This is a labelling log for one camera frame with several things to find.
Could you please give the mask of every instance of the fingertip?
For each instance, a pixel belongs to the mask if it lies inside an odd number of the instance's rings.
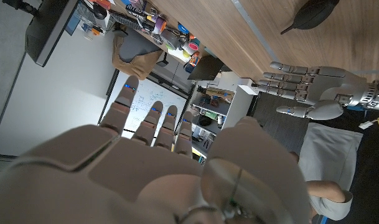
[[[270,65],[269,65],[271,68],[275,68],[275,69],[282,69],[282,63],[279,63],[279,62],[271,62]]]

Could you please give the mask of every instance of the wooden table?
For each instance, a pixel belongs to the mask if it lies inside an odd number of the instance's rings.
[[[341,0],[321,25],[284,35],[280,32],[307,0],[151,2],[167,16],[170,26],[179,21],[239,77],[257,81],[263,72],[273,72],[269,63],[278,60],[340,67],[368,81],[379,78],[379,0]],[[125,5],[116,3],[115,10],[124,12]]]

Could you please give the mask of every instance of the bottle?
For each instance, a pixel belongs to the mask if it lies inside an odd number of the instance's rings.
[[[217,123],[218,123],[218,128],[219,129],[222,129],[222,125],[224,124],[223,120],[222,120],[222,115],[219,115],[218,118],[217,118]]]

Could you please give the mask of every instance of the robotic hand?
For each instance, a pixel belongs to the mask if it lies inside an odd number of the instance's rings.
[[[192,115],[155,102],[121,137],[138,79],[128,78],[99,126],[71,129],[0,174],[0,223],[308,223],[306,185],[289,153],[253,118],[216,137],[202,167],[191,159]]]
[[[272,62],[272,68],[287,72],[265,72],[257,90],[297,100],[311,107],[280,106],[277,112],[316,120],[333,119],[343,113],[343,106],[362,106],[379,110],[379,80],[367,83],[344,69],[334,67],[297,67]]]

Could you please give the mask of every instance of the tape roll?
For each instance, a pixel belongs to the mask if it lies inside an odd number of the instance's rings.
[[[158,17],[156,19],[156,24],[154,27],[157,27],[161,33],[161,32],[163,32],[164,28],[166,28],[166,23],[167,22],[163,18]]]
[[[197,38],[190,40],[190,42],[188,43],[188,46],[194,51],[197,51],[199,49],[199,45],[200,41]]]
[[[182,24],[178,23],[178,29],[183,33],[183,34],[188,34],[189,30],[187,30]]]
[[[194,49],[192,49],[192,48],[189,47],[189,43],[188,42],[186,42],[186,43],[183,44],[182,49],[184,51],[188,52],[188,54],[190,54],[190,55],[193,55],[196,52],[196,50],[194,50]]]

